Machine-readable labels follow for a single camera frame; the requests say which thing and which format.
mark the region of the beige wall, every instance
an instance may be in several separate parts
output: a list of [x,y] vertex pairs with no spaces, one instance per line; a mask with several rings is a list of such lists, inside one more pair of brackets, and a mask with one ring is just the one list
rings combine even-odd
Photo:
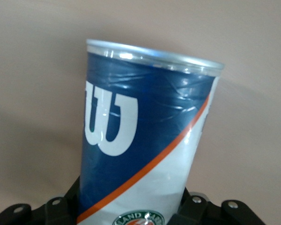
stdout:
[[281,0],[0,1],[0,211],[79,175],[87,38],[225,63],[187,187],[281,224]]

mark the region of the black bracket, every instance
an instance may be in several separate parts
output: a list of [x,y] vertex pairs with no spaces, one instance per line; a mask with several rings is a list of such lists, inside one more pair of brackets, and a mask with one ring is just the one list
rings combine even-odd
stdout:
[[[0,225],[75,225],[79,178],[64,197],[53,198],[36,210],[28,204],[15,204],[0,213]],[[243,202],[226,200],[216,206],[186,189],[178,213],[167,225],[265,225]]]

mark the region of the roland garros logo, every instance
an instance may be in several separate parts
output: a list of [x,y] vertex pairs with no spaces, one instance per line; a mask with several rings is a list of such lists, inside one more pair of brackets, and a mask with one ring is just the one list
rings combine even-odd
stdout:
[[118,216],[112,225],[164,225],[164,218],[156,211],[137,210]]

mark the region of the can label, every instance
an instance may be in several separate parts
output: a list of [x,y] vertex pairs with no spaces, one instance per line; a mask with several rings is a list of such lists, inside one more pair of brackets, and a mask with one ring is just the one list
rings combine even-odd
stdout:
[[167,223],[215,85],[211,76],[89,53],[77,223]]

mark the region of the silver screw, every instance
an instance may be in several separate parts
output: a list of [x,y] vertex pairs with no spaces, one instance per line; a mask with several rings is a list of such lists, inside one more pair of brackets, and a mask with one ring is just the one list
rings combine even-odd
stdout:
[[228,202],[228,206],[230,208],[233,208],[233,209],[237,209],[238,208],[238,205],[236,202]]
[[20,206],[20,207],[18,207],[18,208],[16,208],[16,209],[14,210],[14,213],[21,212],[22,210],[23,210],[23,207]]
[[60,199],[56,199],[56,200],[54,200],[53,202],[52,202],[52,205],[57,205],[57,204],[59,204],[60,203]]
[[193,198],[192,198],[192,201],[193,201],[194,203],[201,203],[201,202],[202,202],[202,200],[201,200],[199,197],[197,197],[197,196],[193,197]]

